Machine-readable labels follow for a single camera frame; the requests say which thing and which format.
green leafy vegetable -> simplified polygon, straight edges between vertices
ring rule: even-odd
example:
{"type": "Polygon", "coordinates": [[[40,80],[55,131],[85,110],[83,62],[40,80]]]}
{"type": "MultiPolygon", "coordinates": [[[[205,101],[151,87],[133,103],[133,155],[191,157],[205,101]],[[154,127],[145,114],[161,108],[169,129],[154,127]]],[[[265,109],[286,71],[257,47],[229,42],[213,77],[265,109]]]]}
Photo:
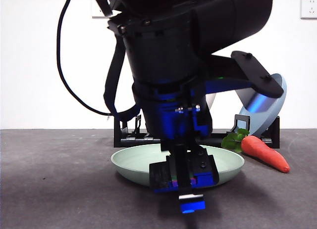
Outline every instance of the green leafy vegetable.
{"type": "Polygon", "coordinates": [[[228,136],[223,138],[221,147],[240,153],[242,152],[241,141],[249,135],[249,133],[250,132],[246,129],[238,129],[238,133],[228,133],[228,136]]]}

orange carrot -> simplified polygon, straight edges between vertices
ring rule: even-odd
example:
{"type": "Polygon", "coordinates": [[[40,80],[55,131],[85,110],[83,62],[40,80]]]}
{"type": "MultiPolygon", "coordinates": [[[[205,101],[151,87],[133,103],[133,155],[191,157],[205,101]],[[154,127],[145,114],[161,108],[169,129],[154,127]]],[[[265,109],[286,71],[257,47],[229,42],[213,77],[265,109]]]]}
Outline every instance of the orange carrot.
{"type": "Polygon", "coordinates": [[[268,147],[255,136],[247,136],[242,139],[241,148],[246,154],[259,158],[283,173],[288,173],[290,170],[288,163],[280,153],[268,147]]]}

black cylindrical joint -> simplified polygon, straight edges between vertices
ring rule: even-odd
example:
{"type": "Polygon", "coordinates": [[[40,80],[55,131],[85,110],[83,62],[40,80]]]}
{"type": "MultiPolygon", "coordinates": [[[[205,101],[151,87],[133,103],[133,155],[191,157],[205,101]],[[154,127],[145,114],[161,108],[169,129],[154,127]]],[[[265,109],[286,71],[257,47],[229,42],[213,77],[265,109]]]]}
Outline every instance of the black cylindrical joint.
{"type": "Polygon", "coordinates": [[[213,53],[262,29],[272,10],[272,0],[210,0],[193,9],[199,49],[213,53]]]}

black cable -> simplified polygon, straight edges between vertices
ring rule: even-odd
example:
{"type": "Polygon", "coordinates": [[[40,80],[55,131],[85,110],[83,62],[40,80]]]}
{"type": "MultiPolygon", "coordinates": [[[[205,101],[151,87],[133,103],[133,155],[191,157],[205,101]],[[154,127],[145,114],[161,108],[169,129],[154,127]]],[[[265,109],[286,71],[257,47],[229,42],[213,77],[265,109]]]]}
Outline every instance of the black cable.
{"type": "Polygon", "coordinates": [[[61,33],[61,26],[62,26],[62,23],[63,23],[63,19],[64,19],[64,15],[67,11],[67,8],[70,4],[70,1],[71,0],[66,0],[65,2],[65,5],[60,13],[60,17],[59,17],[59,20],[58,20],[58,26],[57,26],[57,42],[56,42],[56,58],[57,58],[57,68],[58,68],[58,73],[59,73],[59,76],[64,84],[64,86],[66,87],[66,89],[68,90],[68,92],[79,102],[81,103],[84,107],[86,107],[87,109],[97,113],[97,114],[100,114],[100,115],[106,115],[106,116],[112,116],[111,113],[104,113],[104,112],[101,112],[99,110],[96,110],[92,107],[90,107],[89,105],[87,105],[85,102],[83,102],[73,91],[72,89],[69,87],[69,85],[67,84],[67,81],[65,80],[65,77],[63,75],[63,71],[62,71],[62,68],[61,68],[61,64],[60,64],[60,33],[61,33]]]}

ceramic plate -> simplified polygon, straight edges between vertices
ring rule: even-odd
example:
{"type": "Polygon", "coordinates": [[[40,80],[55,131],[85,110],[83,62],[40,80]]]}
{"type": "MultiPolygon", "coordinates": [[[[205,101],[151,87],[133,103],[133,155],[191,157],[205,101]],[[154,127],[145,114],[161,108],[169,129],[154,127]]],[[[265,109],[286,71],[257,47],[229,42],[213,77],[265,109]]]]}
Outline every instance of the ceramic plate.
{"type": "MultiPolygon", "coordinates": [[[[232,152],[213,146],[203,146],[208,155],[213,155],[219,172],[219,184],[235,177],[241,170],[244,159],[232,152]]],[[[160,144],[134,146],[120,150],[111,156],[118,172],[135,183],[150,185],[149,164],[166,161],[169,152],[161,152],[160,144]]]]}

